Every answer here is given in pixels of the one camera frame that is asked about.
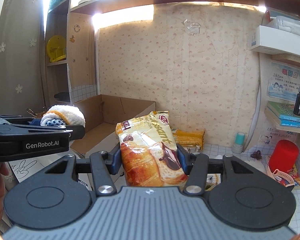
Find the croissant snack bag front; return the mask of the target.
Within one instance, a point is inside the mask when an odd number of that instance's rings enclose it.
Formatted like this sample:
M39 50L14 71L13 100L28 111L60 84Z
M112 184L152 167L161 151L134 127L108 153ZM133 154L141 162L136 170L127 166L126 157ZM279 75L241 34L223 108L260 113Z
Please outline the croissant snack bag front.
M126 184L183 187L188 176L178 160L168 111L132 118L116 125Z

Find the white glove roll front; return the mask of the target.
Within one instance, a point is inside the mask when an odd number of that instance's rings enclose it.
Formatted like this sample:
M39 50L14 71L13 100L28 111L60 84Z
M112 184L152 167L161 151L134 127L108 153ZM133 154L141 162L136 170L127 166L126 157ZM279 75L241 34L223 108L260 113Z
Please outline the white glove roll front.
M41 126L83 126L85 118L78 107L70 105L54 105L41 118Z

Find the orange snack bag back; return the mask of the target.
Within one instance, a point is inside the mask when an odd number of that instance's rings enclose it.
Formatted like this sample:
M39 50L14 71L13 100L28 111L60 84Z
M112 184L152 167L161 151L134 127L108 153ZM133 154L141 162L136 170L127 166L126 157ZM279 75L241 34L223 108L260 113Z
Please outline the orange snack bag back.
M205 130L186 132L180 129L172 129L174 140L183 147L196 147L199 150L204 148Z

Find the teal capped stamp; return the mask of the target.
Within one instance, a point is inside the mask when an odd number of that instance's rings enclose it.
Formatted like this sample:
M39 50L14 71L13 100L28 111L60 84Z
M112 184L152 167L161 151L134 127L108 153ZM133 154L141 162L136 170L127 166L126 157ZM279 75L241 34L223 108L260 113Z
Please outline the teal capped stamp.
M234 154L241 154L243 152L245 134L242 132L237 132L234 143L232 145L232 152Z

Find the open cardboard box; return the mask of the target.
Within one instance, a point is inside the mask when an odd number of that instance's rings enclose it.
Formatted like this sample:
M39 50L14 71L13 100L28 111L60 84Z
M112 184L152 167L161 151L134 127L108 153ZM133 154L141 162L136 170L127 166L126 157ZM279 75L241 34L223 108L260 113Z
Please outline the open cardboard box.
M71 149L88 157L96 151L110 151L118 143L116 124L149 114L156 102L97 95L75 103L85 117L85 135L75 140Z

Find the brown hair claw clip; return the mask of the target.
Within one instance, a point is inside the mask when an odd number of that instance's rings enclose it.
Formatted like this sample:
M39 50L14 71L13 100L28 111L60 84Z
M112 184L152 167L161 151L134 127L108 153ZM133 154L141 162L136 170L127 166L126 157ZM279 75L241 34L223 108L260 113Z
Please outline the brown hair claw clip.
M251 158L254 158L256 160L261 160L262 159L262 154L260 150L255 151L250 155Z

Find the red cylindrical speaker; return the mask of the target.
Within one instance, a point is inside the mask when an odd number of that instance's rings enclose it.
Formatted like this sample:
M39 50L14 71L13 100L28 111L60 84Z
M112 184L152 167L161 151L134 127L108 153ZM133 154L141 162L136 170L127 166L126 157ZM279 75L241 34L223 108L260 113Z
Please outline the red cylindrical speaker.
M269 159L268 166L271 172L275 170L288 173L295 164L299 155L299 149L289 140L280 140Z

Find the pink smart watch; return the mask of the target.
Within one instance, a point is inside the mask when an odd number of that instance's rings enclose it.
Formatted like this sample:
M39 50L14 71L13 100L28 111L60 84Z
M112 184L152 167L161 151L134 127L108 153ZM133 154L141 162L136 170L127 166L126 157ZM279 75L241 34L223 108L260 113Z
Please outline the pink smart watch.
M275 169L274 172L271 172L269 165L266 166L267 175L283 185L284 187L294 187L295 181L294 179L287 173L282 172L278 169Z

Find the floral curtain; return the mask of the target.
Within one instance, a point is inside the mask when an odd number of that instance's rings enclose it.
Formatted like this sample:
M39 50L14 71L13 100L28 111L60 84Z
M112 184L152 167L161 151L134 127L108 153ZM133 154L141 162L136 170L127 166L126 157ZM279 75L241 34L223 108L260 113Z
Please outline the floral curtain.
M0 0L0 114L42 110L43 68L43 1Z

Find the wooden desk shelf unit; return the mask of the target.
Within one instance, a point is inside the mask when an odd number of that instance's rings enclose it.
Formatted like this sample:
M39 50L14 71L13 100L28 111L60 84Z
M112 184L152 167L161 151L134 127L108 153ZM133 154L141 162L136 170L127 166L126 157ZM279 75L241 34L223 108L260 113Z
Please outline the wooden desk shelf unit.
M231 152L237 132L247 152L295 140L266 120L268 85L278 69L251 51L252 34L275 10L300 19L300 0L70 0L49 15L46 33L66 38L64 67L48 64L49 103L97 95L156 102L170 126L205 130L207 150Z

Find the yellow plastic spool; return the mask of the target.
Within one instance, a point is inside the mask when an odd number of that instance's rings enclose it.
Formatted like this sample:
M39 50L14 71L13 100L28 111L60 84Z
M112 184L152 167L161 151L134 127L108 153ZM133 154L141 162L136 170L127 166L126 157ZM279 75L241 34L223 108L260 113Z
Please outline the yellow plastic spool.
M66 40L62 35L51 37L46 46L46 52L50 62L57 62L66 59Z

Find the blue book stack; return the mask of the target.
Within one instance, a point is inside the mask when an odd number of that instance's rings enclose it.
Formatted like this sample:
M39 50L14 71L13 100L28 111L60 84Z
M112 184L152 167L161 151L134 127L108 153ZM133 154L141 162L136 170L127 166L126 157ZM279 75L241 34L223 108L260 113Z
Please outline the blue book stack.
M279 123L280 126L300 128L300 115L293 113L294 105L267 102L266 111Z

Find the white flat box on shelf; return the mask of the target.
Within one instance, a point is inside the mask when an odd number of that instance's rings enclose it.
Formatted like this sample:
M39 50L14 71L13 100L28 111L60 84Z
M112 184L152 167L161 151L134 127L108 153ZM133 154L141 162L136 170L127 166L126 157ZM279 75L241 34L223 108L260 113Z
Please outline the white flat box on shelf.
M269 55L292 54L300 56L300 36L260 25L251 36L249 49Z

